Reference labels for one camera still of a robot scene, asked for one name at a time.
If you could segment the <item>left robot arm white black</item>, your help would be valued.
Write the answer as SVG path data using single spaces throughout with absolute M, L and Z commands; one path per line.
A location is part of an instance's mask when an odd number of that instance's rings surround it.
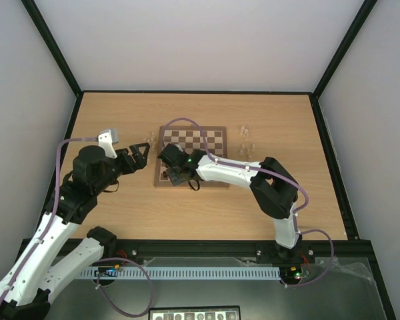
M 44 319 L 51 304 L 82 270 L 116 251 L 117 237 L 103 227 L 60 262 L 54 259 L 67 240 L 97 206 L 98 196 L 122 175 L 147 164 L 148 143 L 115 150 L 98 142 L 79 150 L 72 170 L 57 176 L 56 186 L 37 230 L 11 270 L 0 280 L 0 319 Z

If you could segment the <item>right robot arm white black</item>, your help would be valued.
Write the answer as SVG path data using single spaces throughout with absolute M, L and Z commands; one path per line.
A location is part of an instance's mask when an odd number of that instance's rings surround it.
M 236 161 L 200 149 L 188 154 L 172 144 L 163 148 L 158 159 L 174 186 L 185 181 L 220 182 L 250 190 L 262 212 L 273 219 L 280 258 L 292 261 L 300 254 L 294 214 L 300 186 L 276 159 Z

